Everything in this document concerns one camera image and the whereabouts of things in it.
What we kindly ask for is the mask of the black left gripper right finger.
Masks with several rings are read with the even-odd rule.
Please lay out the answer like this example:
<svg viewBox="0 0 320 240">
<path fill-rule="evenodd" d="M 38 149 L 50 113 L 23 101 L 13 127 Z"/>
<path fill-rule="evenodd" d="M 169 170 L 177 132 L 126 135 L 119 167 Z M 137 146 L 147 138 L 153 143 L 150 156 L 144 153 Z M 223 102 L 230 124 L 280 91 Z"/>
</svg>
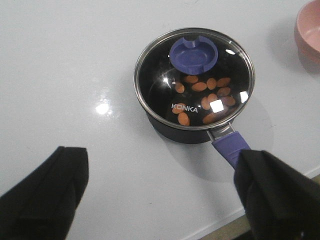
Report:
<svg viewBox="0 0 320 240">
<path fill-rule="evenodd" d="M 242 150 L 234 184 L 256 240 L 320 238 L 320 185 L 271 153 Z"/>
</svg>

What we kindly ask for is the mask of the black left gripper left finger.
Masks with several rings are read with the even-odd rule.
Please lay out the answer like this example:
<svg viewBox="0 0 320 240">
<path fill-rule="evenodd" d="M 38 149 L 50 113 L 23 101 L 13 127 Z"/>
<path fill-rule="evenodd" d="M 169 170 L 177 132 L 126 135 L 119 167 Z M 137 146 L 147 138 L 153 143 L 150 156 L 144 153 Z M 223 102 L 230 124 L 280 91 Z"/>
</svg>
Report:
<svg viewBox="0 0 320 240">
<path fill-rule="evenodd" d="M 88 181 L 86 148 L 59 146 L 0 197 L 0 238 L 64 240 Z"/>
</svg>

